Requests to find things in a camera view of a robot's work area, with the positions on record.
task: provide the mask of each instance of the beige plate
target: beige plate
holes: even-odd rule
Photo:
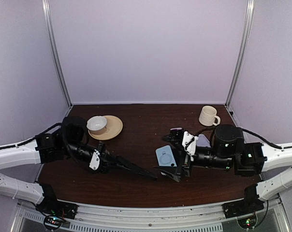
[[[104,132],[103,134],[92,134],[90,131],[88,131],[92,138],[97,140],[110,140],[115,138],[122,131],[123,124],[120,118],[112,115],[105,115],[104,117],[107,119],[106,128],[108,131]]]

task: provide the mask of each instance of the wooden table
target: wooden table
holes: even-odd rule
[[[223,105],[215,105],[221,123],[233,124]],[[72,159],[45,164],[39,183],[48,183],[61,200],[105,206],[169,207],[189,206],[235,200],[243,197],[244,188],[259,182],[258,176],[235,176],[234,171],[193,168],[191,177],[180,183],[162,176],[155,150],[167,145],[161,140],[173,127],[191,133],[202,129],[198,117],[202,105],[76,105],[70,116],[88,120],[94,115],[116,115],[123,121],[121,134],[107,141],[107,149],[138,166],[158,174],[153,181],[124,170],[109,174],[90,174]],[[90,139],[96,146],[98,141]]]

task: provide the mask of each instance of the white bowl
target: white bowl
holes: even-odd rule
[[[96,132],[102,130],[107,124],[107,119],[103,116],[94,116],[87,122],[87,128],[90,131]]]

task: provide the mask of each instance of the blue square object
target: blue square object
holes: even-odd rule
[[[160,147],[156,150],[159,166],[177,167],[172,149],[169,145]]]

